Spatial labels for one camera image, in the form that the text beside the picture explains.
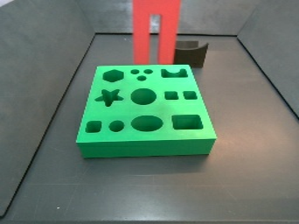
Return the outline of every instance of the hexagonal hole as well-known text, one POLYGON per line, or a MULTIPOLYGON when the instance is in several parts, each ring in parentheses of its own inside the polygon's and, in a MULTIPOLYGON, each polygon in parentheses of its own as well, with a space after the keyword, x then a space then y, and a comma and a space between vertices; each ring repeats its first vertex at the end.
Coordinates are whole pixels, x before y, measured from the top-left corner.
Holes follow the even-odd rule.
POLYGON ((121 81, 124 79, 124 72, 117 71, 116 69, 104 72, 103 80, 109 82, 121 81))

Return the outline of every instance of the red block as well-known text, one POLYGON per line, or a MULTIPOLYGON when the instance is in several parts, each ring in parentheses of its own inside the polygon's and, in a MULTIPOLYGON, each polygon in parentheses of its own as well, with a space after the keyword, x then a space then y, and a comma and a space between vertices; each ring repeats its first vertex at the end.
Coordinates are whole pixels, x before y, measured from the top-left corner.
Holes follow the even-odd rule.
POLYGON ((149 19, 160 15, 159 64, 173 63, 175 37, 179 23, 180 0, 133 0, 135 63, 149 63, 149 19))

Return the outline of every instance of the gray floor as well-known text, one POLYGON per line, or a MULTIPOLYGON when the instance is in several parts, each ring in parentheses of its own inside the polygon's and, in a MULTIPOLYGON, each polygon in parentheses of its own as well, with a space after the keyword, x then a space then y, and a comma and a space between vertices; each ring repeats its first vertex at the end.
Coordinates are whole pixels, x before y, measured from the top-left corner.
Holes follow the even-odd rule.
POLYGON ((81 158, 96 66, 132 64, 131 36, 96 36, 3 221, 299 221, 295 115, 236 38, 179 39, 209 42, 193 75, 219 136, 211 154, 81 158))

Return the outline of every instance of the green foam block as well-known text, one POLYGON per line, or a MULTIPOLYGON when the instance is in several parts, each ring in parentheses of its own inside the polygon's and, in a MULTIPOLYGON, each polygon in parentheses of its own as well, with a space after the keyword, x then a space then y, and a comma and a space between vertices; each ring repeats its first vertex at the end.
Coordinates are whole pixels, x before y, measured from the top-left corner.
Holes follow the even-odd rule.
POLYGON ((99 66, 81 118, 84 158, 209 154, 216 140, 189 66, 99 66))

